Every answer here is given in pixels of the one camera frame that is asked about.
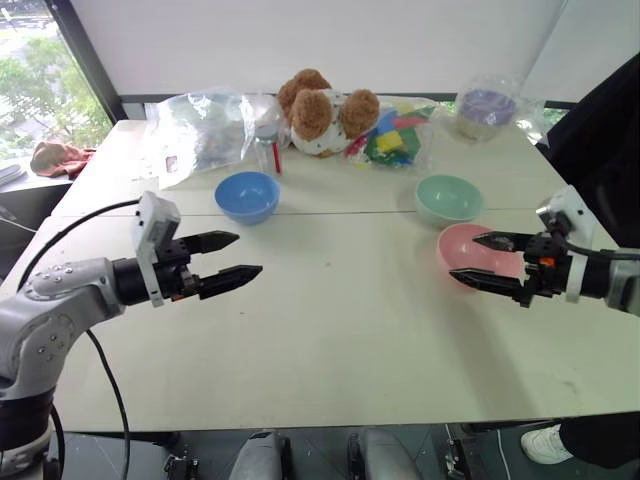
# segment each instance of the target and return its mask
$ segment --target green foliage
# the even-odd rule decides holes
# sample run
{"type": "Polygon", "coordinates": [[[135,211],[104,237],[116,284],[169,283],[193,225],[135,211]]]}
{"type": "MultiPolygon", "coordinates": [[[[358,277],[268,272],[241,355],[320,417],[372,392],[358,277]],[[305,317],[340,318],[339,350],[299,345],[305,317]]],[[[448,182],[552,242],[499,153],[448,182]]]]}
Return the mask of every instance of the green foliage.
{"type": "Polygon", "coordinates": [[[14,133],[29,119],[43,127],[38,140],[80,148],[99,145],[111,128],[75,59],[57,38],[32,38],[21,58],[0,59],[0,97],[9,107],[0,116],[0,155],[35,146],[36,139],[14,133]]]}

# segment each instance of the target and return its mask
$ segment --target sneaker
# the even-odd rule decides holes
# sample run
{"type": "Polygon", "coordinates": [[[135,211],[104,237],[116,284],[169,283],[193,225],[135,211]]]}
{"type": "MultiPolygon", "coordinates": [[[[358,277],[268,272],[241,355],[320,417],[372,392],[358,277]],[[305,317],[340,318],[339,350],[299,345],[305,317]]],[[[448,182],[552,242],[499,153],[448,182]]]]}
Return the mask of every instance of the sneaker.
{"type": "Polygon", "coordinates": [[[529,460],[544,465],[564,462],[573,457],[562,444],[560,425],[527,432],[520,437],[520,445],[529,460]]]}

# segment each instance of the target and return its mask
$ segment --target purple container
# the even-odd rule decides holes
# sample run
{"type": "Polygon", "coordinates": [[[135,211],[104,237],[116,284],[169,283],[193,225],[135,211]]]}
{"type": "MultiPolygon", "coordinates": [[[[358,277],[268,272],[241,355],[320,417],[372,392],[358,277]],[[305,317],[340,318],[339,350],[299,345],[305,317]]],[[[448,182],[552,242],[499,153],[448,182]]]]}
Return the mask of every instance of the purple container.
{"type": "Polygon", "coordinates": [[[501,126],[516,112],[516,102],[493,90],[472,90],[462,98],[459,114],[481,125],[501,126]]]}

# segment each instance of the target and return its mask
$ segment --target teddy bear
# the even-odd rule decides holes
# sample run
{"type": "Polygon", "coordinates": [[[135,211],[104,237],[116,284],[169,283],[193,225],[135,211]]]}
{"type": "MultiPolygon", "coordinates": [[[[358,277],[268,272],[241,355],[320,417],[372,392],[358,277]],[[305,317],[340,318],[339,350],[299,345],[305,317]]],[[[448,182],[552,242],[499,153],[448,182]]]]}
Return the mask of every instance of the teddy bear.
{"type": "Polygon", "coordinates": [[[344,95],[317,70],[301,70],[276,96],[300,150],[321,158],[341,152],[378,120],[378,98],[369,90],[344,95]]]}

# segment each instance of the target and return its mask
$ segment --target white wall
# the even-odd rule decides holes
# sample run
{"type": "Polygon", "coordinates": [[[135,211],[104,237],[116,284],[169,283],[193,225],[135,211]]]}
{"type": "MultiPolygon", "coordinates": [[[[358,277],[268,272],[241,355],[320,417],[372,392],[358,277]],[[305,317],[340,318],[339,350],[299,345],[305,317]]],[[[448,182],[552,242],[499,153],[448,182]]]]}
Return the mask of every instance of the white wall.
{"type": "Polygon", "coordinates": [[[640,50],[640,0],[571,0],[523,93],[579,101],[640,50]]]}
{"type": "Polygon", "coordinates": [[[535,65],[539,98],[574,100],[593,78],[622,63],[627,33],[637,37],[638,25],[636,19],[634,30],[628,8],[619,5],[640,0],[569,0],[560,20],[563,0],[72,2],[120,95],[220,84],[273,92],[308,66],[345,91],[455,92],[474,74],[526,77],[535,65]],[[589,37],[600,48],[580,58],[583,17],[601,10],[609,19],[605,31],[589,37]],[[621,20],[627,33],[616,36],[621,20]],[[550,35],[562,55],[543,50],[550,35]],[[562,78],[547,57],[564,67],[562,78]],[[583,78],[584,69],[593,74],[583,78]]]}

